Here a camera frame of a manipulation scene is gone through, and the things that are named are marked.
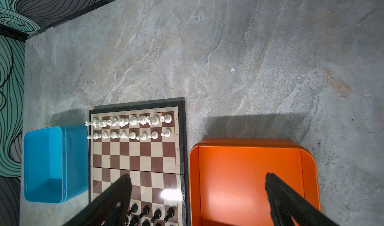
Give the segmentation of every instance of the green wave pattern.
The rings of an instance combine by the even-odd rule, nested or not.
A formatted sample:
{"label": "green wave pattern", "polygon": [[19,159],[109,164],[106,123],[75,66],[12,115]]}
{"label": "green wave pattern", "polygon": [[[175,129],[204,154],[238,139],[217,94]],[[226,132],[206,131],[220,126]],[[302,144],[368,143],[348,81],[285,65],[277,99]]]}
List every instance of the green wave pattern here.
{"label": "green wave pattern", "polygon": [[0,176],[20,177],[21,163],[9,156],[23,127],[25,43],[0,36]]}
{"label": "green wave pattern", "polygon": [[18,1],[20,0],[0,0],[0,22],[28,34],[40,29],[38,24],[17,13]]}

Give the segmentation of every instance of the gray marble surface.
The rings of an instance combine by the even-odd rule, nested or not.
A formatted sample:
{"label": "gray marble surface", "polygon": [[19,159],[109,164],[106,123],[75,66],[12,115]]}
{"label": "gray marble surface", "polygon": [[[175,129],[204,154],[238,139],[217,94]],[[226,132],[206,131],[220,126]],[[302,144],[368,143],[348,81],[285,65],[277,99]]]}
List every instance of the gray marble surface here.
{"label": "gray marble surface", "polygon": [[[289,138],[318,166],[323,212],[384,220],[383,0],[117,0],[26,42],[24,131],[98,105],[182,97],[204,137]],[[87,205],[21,198],[21,225]]]}

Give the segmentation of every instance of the orange container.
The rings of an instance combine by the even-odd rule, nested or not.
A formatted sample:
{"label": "orange container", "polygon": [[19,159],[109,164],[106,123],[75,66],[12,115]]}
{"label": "orange container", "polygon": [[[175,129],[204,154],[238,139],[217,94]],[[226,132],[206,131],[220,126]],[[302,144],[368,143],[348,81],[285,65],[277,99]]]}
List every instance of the orange container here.
{"label": "orange container", "polygon": [[192,226],[272,226],[267,172],[320,210],[316,162],[305,148],[284,139],[208,138],[189,157]]}

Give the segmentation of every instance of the blue container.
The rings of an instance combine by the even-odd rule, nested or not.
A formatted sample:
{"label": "blue container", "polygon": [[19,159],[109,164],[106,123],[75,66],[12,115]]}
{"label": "blue container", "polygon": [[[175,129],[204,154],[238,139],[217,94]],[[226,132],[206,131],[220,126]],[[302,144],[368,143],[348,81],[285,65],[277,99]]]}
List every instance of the blue container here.
{"label": "blue container", "polygon": [[88,190],[87,135],[83,124],[42,128],[25,134],[26,200],[63,203]]}

